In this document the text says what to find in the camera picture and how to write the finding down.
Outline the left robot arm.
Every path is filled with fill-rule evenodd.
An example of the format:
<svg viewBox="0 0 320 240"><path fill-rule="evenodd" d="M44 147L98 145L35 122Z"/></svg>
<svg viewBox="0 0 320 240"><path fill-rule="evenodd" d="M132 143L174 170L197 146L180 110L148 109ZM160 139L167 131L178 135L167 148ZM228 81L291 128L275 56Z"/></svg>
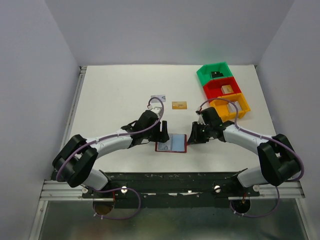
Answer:
<svg viewBox="0 0 320 240"><path fill-rule="evenodd" d="M111 185L103 171L93 169L95 161L112 152L142 145L144 140L168 141L167 122L161 121L163 112L161 107L146 110L138 120L108 136L89 139L80 134L74 135L52 162L57 171L55 180L66 182L71 188L84 185L92 188L99 197L107 197Z"/></svg>

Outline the gold credit card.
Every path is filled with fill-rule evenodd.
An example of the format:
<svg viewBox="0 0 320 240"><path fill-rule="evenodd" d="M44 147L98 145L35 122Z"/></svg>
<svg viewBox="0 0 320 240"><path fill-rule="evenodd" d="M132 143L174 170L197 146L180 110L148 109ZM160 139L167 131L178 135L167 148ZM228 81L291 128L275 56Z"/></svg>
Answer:
<svg viewBox="0 0 320 240"><path fill-rule="evenodd" d="M173 101L172 109L173 110L186 110L188 108L186 101Z"/></svg>

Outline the white VIP card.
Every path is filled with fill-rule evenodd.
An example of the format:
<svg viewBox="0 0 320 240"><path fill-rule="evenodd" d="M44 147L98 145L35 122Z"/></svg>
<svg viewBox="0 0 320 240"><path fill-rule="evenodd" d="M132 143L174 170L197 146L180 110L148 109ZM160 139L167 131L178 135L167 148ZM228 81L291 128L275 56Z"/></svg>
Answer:
<svg viewBox="0 0 320 240"><path fill-rule="evenodd" d="M172 151L172 143L170 140L167 142L158 142L156 145L157 152L171 152Z"/></svg>
<svg viewBox="0 0 320 240"><path fill-rule="evenodd" d="M155 103L157 99L160 99L162 102L166 102L166 96L164 94L151 95L150 98L152 103Z"/></svg>

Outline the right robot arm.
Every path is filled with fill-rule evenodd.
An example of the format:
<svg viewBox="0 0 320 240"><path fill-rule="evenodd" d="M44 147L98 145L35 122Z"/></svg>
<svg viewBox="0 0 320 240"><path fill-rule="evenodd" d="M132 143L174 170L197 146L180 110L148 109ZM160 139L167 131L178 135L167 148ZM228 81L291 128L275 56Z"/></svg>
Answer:
<svg viewBox="0 0 320 240"><path fill-rule="evenodd" d="M301 164L288 138L283 134L261 136L237 127L233 121L222 121L214 107L198 110L199 121L192 123L188 145L205 144L210 139L235 144L256 154L259 166L238 172L230 191L241 196L248 187L270 184L275 187L302 172Z"/></svg>

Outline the red leather card holder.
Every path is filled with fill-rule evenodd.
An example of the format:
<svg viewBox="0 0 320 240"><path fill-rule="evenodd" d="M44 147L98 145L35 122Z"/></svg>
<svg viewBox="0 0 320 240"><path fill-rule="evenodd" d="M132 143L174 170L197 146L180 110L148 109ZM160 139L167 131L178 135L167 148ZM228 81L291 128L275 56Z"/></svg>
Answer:
<svg viewBox="0 0 320 240"><path fill-rule="evenodd" d="M170 133L169 141L171 141L171 144L172 144L171 151L167 151L167 152L156 151L157 143L155 144L155 151L165 152L165 153L186 153L187 152L187 135L186 134Z"/></svg>

